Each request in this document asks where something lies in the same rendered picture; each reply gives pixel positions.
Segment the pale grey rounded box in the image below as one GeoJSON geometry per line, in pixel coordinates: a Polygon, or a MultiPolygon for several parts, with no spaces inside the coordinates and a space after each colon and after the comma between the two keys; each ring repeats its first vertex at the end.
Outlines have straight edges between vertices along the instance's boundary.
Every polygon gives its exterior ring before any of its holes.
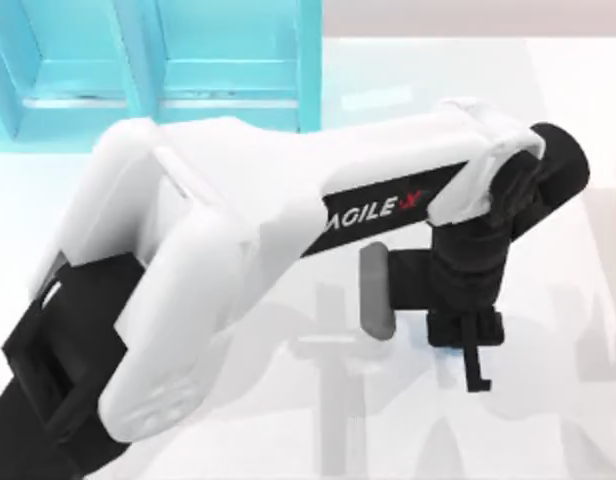
{"type": "Polygon", "coordinates": [[[390,340],[396,331],[396,318],[390,304],[389,250],[381,242],[360,250],[359,315],[366,334],[379,340],[390,340]]]}

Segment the light blue rack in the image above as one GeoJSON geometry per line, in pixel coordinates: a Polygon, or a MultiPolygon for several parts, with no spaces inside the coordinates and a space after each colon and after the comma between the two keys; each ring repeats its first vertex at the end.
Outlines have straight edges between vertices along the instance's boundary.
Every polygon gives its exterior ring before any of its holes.
{"type": "Polygon", "coordinates": [[[324,0],[0,0],[0,153],[84,152],[111,124],[321,126],[324,0]]]}

